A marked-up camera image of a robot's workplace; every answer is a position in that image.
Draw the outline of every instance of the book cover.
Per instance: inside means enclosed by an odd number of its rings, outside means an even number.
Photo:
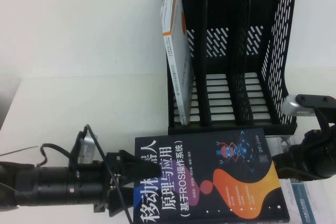
[[[135,139],[160,178],[134,184],[134,223],[283,223],[289,214],[262,129]]]
[[[182,125],[190,120],[193,68],[182,0],[163,0],[163,39]]]

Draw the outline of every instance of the dark blue book cover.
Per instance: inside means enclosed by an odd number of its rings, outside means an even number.
[[[262,129],[135,139],[161,177],[134,184],[134,223],[283,223],[289,214]]]

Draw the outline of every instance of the white table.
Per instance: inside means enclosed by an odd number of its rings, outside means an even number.
[[[336,97],[330,71],[288,70],[289,93],[328,94]],[[79,131],[89,123],[107,151],[125,149],[133,153],[136,136],[166,135],[168,126],[166,75],[39,78],[24,80],[0,131],[0,153],[42,143],[71,150]],[[297,133],[317,129],[316,118],[298,118]],[[66,166],[61,154],[47,150],[48,165]],[[43,160],[39,149],[2,157],[2,161],[36,164]],[[332,184],[325,181],[330,196]],[[2,212],[0,220],[34,224],[127,223],[122,212],[110,219],[108,213],[94,214],[93,206],[20,207]]]

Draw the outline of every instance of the black cable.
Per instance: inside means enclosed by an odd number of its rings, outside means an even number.
[[[94,135],[94,133],[93,133],[93,131],[92,131],[90,125],[87,124],[87,125],[86,125],[86,128],[87,128],[88,131],[90,132],[90,135],[91,135],[93,141],[95,142],[95,145],[96,145],[96,147],[97,147],[97,149],[98,149],[98,151],[99,151],[99,154],[100,154],[101,158],[103,159],[103,162],[104,162],[104,164],[106,165],[106,168],[107,168],[109,174],[111,175],[111,178],[112,178],[112,180],[113,180],[113,182],[114,182],[114,185],[116,186],[115,188],[116,188],[116,190],[117,190],[117,192],[118,192],[119,199],[120,199],[120,203],[121,203],[121,205],[122,205],[122,207],[123,207],[123,209],[124,209],[124,211],[125,211],[125,213],[126,213],[126,216],[127,216],[127,218],[128,218],[128,221],[129,221],[130,224],[133,224],[133,221],[132,221],[132,218],[131,218],[131,216],[130,216],[130,213],[128,212],[128,208],[127,208],[127,206],[126,206],[126,203],[125,203],[125,201],[124,201],[124,199],[123,199],[123,197],[122,197],[122,193],[121,193],[121,190],[120,190],[120,187],[119,187],[119,183],[117,182],[117,180],[116,180],[116,178],[115,178],[115,176],[114,176],[114,174],[113,174],[113,172],[112,172],[112,170],[111,170],[109,164],[107,163],[106,156],[105,156],[103,150],[101,149],[101,147],[100,147],[100,145],[99,145],[99,143],[98,143],[98,140],[96,139],[96,137],[95,137],[95,135]]]
[[[43,165],[45,165],[48,162],[47,154],[44,151],[44,148],[54,149],[54,150],[62,153],[64,156],[66,156],[69,159],[70,162],[72,161],[72,157],[71,157],[70,153],[67,152],[65,149],[63,149],[62,147],[59,147],[56,144],[43,144],[43,145],[41,145],[40,151],[41,151],[41,154],[44,157],[44,160],[43,160],[43,162],[37,164],[36,165],[37,167],[43,166]]]

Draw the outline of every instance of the black desk organizer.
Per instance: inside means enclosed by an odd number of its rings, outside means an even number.
[[[285,63],[295,0],[182,0],[195,81],[181,126],[168,72],[169,134],[263,127],[291,135]]]

